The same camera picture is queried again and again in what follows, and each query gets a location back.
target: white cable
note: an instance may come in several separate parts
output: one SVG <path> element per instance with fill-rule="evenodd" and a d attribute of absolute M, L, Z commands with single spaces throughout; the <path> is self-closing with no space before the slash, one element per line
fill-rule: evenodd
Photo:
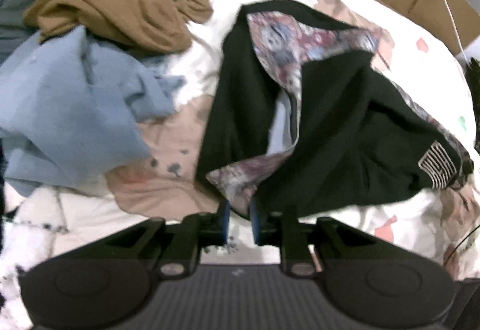
<path fill-rule="evenodd" d="M 460 50 L 462 51 L 463 57 L 465 58 L 465 65 L 468 65 L 469 60 L 467 59 L 467 56 L 465 55 L 465 51 L 463 50 L 462 42 L 460 41 L 460 36 L 458 35 L 457 26 L 455 25 L 455 21 L 453 20 L 452 12 L 450 11 L 450 7 L 448 6 L 447 0 L 443 0 L 443 1 L 445 2 L 445 5 L 447 7 L 448 14 L 450 15 L 450 20 L 452 20 L 452 26 L 453 26 L 453 30 L 455 31 L 455 36 L 457 37 L 458 45 L 460 46 Z"/>

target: white bedsheet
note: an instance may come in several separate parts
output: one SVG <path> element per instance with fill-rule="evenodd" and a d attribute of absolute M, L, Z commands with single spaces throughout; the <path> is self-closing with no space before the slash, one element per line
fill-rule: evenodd
<path fill-rule="evenodd" d="M 204 25 L 189 23 L 194 36 L 192 47 L 170 59 L 169 72 L 184 75 L 187 84 L 176 96 L 181 106 L 204 93 L 214 94 L 222 61 L 222 42 L 233 26 L 243 4 L 264 0 L 211 0 L 212 18 Z M 296 0 L 313 7 L 316 0 Z M 475 119 L 470 91 L 458 63 L 446 46 L 430 33 L 373 0 L 342 0 L 349 8 L 387 29 L 395 41 L 391 72 L 387 74 L 433 117 L 464 144 L 477 167 L 480 157 L 473 148 Z M 419 38 L 429 46 L 424 53 L 416 47 Z M 0 293 L 7 304 L 0 313 L 0 330 L 28 329 L 30 322 L 19 298 L 16 266 L 25 270 L 78 246 L 136 224 L 145 218 L 122 212 L 108 193 L 105 182 L 92 182 L 74 192 L 63 188 L 39 188 L 30 198 L 21 198 L 6 187 L 7 207 L 20 205 L 13 222 L 6 223 L 5 249 L 0 255 Z M 351 226 L 373 233 L 390 218 L 394 243 L 441 261 L 447 240 L 440 226 L 442 206 L 433 191 L 380 207 L 349 207 L 328 215 Z M 313 222 L 316 216 L 304 218 Z M 48 224 L 51 229 L 45 230 Z M 204 263 L 277 263 L 276 248 L 255 248 L 250 223 L 232 216 L 229 244 L 203 253 Z M 480 269 L 480 247 L 470 256 L 478 258 L 475 269 L 464 269 L 462 277 Z"/>

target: light blue shirt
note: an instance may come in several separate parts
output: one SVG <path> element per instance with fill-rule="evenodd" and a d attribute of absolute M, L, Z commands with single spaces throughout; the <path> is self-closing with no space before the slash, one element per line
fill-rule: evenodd
<path fill-rule="evenodd" d="M 136 122 L 174 112 L 182 77 L 164 77 L 78 26 L 39 45 L 35 33 L 0 67 L 5 180 L 29 196 L 41 184 L 75 188 L 149 156 Z"/>

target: pink fabric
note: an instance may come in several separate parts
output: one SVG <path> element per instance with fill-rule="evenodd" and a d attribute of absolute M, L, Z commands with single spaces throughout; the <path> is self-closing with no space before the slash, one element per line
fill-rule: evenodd
<path fill-rule="evenodd" d="M 384 241 L 390 242 L 392 244 L 394 241 L 392 224 L 396 223 L 397 221 L 398 219 L 396 216 L 391 217 L 389 220 L 385 222 L 385 224 L 382 227 L 375 229 L 375 233 L 374 233 L 375 236 L 377 238 L 381 238 Z"/>
<path fill-rule="evenodd" d="M 424 53 L 428 53 L 428 44 L 423 38 L 417 40 L 417 48 L 419 51 L 423 51 Z"/>
<path fill-rule="evenodd" d="M 181 221 L 190 214 L 217 210 L 215 198 L 194 182 L 212 101 L 211 96 L 201 96 L 167 119 L 139 125 L 152 157 L 105 175 L 123 211 Z"/>

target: ribbed rubber surface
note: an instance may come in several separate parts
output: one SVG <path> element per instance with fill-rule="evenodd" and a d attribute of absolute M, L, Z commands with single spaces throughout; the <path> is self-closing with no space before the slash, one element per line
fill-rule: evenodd
<path fill-rule="evenodd" d="M 109 330 L 373 330 L 347 318 L 313 281 L 277 265 L 199 265 L 189 279 L 163 283 L 145 309 Z M 422 328 L 443 330 L 440 325 Z"/>

